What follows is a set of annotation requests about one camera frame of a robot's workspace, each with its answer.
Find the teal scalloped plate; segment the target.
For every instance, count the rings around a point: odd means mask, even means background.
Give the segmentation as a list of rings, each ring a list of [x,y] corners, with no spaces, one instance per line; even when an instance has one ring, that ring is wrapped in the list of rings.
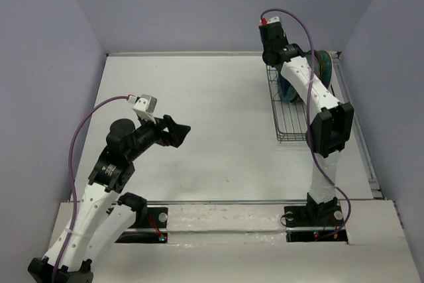
[[[278,93],[281,101],[284,103],[302,102],[298,92],[296,92],[291,83],[281,73],[278,74]]]

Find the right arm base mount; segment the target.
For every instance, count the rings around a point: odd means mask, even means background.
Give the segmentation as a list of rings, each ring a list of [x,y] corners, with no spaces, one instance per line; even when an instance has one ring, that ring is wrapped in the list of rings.
[[[284,208],[280,217],[286,229],[288,243],[348,242],[341,207],[337,206],[318,217],[306,214],[306,206],[291,205]]]

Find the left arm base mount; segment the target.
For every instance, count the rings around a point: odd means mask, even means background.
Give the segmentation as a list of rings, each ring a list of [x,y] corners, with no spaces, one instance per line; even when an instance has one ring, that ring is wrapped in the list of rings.
[[[124,244],[166,244],[168,242],[168,208],[148,207],[146,215],[136,221],[116,241]]]

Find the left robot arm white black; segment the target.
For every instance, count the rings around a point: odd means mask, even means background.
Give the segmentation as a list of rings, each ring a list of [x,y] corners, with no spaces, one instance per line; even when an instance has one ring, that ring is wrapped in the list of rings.
[[[113,122],[70,221],[45,255],[28,266],[35,281],[92,282],[99,259],[121,234],[146,221],[147,201],[123,192],[133,162],[154,144],[179,147],[190,131],[169,115],[142,120],[140,127],[130,119]]]

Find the red teal floral plate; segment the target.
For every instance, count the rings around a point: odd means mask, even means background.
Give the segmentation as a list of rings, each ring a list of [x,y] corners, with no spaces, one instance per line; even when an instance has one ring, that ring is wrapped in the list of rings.
[[[333,74],[333,60],[327,51],[320,50],[319,53],[321,54],[324,63],[324,78],[321,82],[326,88],[329,88]]]

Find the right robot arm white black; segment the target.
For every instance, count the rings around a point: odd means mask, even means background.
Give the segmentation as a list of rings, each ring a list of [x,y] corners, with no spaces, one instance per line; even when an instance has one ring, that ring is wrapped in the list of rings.
[[[350,138],[354,108],[329,90],[333,66],[325,65],[319,52],[304,52],[289,43],[279,17],[262,19],[262,59],[280,78],[281,98],[300,99],[305,105],[306,141],[313,159],[311,187],[305,205],[287,206],[288,227],[322,227],[343,221],[336,196],[337,164]]]

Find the blue plate white blossoms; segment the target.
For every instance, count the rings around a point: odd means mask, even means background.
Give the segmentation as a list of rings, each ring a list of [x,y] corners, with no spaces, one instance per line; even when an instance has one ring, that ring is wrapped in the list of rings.
[[[314,50],[312,52],[309,50],[305,53],[305,57],[307,58],[310,67],[314,64],[314,73],[322,81],[324,78],[324,63],[319,51]]]

